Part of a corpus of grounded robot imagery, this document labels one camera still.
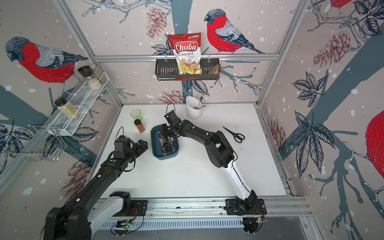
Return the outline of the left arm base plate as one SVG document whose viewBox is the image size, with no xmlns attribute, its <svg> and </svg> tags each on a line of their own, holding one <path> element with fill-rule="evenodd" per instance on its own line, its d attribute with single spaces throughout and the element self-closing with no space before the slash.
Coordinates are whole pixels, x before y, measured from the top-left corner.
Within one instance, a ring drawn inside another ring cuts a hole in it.
<svg viewBox="0 0 384 240">
<path fill-rule="evenodd" d="M 148 200 L 123 200 L 123 208 L 113 217 L 144 217 L 147 206 Z"/>
</svg>

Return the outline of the long black scissors back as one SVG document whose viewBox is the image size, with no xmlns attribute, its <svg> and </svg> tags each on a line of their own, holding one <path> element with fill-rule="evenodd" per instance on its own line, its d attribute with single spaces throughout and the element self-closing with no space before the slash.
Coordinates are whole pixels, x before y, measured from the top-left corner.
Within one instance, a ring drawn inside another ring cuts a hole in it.
<svg viewBox="0 0 384 240">
<path fill-rule="evenodd" d="M 233 131 L 229 130 L 228 128 L 226 127 L 223 127 L 226 131 L 228 131 L 233 137 L 234 137 L 234 140 L 241 144 L 245 139 L 246 137 L 243 135 L 243 134 L 240 134 L 240 133 L 234 133 Z"/>
</svg>

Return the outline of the large black scissors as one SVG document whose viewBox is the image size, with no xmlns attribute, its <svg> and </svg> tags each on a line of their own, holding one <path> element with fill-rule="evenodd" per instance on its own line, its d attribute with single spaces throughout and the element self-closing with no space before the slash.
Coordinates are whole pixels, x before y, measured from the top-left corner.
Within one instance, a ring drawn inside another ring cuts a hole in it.
<svg viewBox="0 0 384 240">
<path fill-rule="evenodd" d="M 165 156 L 176 153 L 176 144 L 175 144 L 174 138 L 165 137 L 165 138 L 161 138 L 160 141 L 162 143 L 161 151 Z"/>
</svg>

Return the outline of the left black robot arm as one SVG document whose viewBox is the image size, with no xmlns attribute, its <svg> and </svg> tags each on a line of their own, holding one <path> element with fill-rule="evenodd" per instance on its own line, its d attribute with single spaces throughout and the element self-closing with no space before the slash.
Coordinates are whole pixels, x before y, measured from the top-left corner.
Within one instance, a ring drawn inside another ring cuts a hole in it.
<svg viewBox="0 0 384 240">
<path fill-rule="evenodd" d="M 100 206 L 97 201 L 106 189 L 124 172 L 130 163 L 135 163 L 147 149 L 148 143 L 119 136 L 115 149 L 101 164 L 96 175 L 74 197 L 61 208 L 52 208 L 46 216 L 41 230 L 43 240 L 90 240 L 95 232 L 115 214 L 138 216 L 141 208 L 136 208 L 128 192 L 114 192 Z"/>
</svg>

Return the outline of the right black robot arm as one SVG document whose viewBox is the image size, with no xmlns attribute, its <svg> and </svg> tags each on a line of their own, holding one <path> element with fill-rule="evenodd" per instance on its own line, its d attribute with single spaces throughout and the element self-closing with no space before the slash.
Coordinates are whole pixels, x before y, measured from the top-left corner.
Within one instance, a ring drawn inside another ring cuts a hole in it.
<svg viewBox="0 0 384 240">
<path fill-rule="evenodd" d="M 225 135 L 221 131 L 206 131 L 188 120 L 181 120 L 175 111 L 166 113 L 164 117 L 167 126 L 162 129 L 162 134 L 172 138 L 190 138 L 204 145 L 211 163 L 226 172 L 235 190 L 239 207 L 244 212 L 251 210 L 258 202 L 258 197 L 241 175 L 236 165 L 238 156 Z"/>
</svg>

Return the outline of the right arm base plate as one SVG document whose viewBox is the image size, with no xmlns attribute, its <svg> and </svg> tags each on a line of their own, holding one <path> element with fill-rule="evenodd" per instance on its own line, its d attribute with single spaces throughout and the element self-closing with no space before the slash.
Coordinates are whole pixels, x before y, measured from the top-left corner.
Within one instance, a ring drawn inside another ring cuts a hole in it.
<svg viewBox="0 0 384 240">
<path fill-rule="evenodd" d="M 224 210 L 230 216 L 266 215 L 267 209 L 263 199 L 257 199 L 252 204 L 238 199 L 226 199 Z"/>
</svg>

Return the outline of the teal plastic storage box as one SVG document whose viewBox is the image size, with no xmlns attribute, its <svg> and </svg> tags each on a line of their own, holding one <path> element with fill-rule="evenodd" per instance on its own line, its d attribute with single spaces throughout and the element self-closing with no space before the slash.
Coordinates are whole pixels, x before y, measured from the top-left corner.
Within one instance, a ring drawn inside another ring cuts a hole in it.
<svg viewBox="0 0 384 240">
<path fill-rule="evenodd" d="M 173 158 L 173 157 L 175 157 L 178 154 L 179 149 L 180 149 L 178 139 L 174 138 L 174 141 L 175 141 L 175 144 L 176 144 L 176 153 L 175 154 L 166 155 L 166 156 L 162 153 L 162 151 L 161 151 L 162 143 L 161 143 L 160 140 L 161 140 L 161 138 L 165 138 L 161 134 L 161 129 L 162 129 L 163 125 L 165 125 L 165 124 L 157 125 L 157 126 L 155 126 L 155 127 L 153 127 L 151 129 L 152 152 L 153 152 L 154 157 L 156 157 L 158 160 L 166 160 L 166 159 Z"/>
</svg>

